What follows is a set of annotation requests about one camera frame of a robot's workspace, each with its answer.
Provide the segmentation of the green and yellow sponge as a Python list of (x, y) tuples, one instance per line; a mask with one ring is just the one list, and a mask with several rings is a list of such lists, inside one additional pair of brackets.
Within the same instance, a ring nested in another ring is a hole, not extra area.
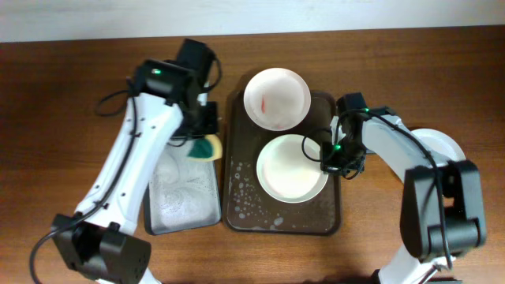
[(206, 135), (204, 138), (195, 140), (191, 147), (188, 158), (197, 162), (212, 162), (223, 156), (223, 145), (215, 134)]

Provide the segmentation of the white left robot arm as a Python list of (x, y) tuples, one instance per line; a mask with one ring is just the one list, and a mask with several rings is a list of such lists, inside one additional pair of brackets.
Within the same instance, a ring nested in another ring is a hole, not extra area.
[(207, 100), (209, 59), (147, 60), (126, 93), (125, 118), (94, 185), (72, 216), (56, 215), (50, 233), (65, 265), (97, 283), (155, 283), (148, 269), (152, 246), (134, 236), (155, 166), (170, 140), (193, 142), (188, 158), (223, 155), (217, 105)]

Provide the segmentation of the cream plate with red stain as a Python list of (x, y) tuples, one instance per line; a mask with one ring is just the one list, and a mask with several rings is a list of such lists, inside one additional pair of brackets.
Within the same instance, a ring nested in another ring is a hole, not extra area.
[(317, 142), (298, 134), (278, 136), (268, 142), (256, 161), (256, 176), (263, 190), (274, 199), (299, 204), (317, 196), (328, 175), (314, 158)]

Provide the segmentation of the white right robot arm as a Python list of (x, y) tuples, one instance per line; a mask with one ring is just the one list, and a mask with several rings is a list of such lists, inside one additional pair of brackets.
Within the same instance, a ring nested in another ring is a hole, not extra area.
[(426, 283), (486, 242), (481, 176), (473, 162), (432, 150), (386, 108), (345, 110), (331, 133), (339, 130), (342, 139), (321, 146), (323, 172), (355, 178), (371, 151), (403, 183), (402, 245), (387, 265), (374, 271), (372, 282)]

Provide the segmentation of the grey-white plate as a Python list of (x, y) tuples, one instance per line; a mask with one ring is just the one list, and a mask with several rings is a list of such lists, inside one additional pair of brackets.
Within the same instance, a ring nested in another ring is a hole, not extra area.
[(415, 129), (412, 134), (432, 150), (445, 155), (450, 160), (466, 160), (466, 156), (460, 146), (445, 133), (435, 129)]

